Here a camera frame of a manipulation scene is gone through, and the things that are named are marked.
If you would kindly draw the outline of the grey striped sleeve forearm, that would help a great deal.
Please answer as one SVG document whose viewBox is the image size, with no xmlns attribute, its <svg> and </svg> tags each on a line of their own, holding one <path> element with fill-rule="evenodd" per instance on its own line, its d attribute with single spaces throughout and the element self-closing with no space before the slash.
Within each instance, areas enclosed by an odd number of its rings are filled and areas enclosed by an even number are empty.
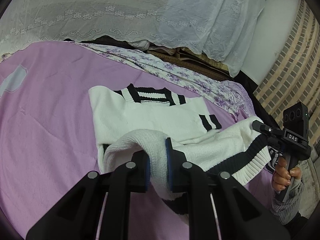
<svg viewBox="0 0 320 240">
<path fill-rule="evenodd" d="M 285 202 L 277 200 L 276 196 L 278 194 L 274 191 L 270 211 L 281 225 L 288 224 L 298 214 L 303 190 L 304 184 L 302 180 L 295 179 L 288 199 Z"/>
</svg>

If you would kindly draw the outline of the person's right hand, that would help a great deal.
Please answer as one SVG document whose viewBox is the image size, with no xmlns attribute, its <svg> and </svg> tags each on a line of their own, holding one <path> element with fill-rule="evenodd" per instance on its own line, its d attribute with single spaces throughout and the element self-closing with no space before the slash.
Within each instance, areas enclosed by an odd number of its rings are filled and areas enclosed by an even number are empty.
<svg viewBox="0 0 320 240">
<path fill-rule="evenodd" d="M 292 186 L 291 191 L 300 186 L 302 178 L 301 169 L 296 166 L 288 171 L 286 165 L 286 160 L 283 157 L 279 157 L 272 177 L 272 187 L 277 192 L 283 191 L 290 185 Z"/>
</svg>

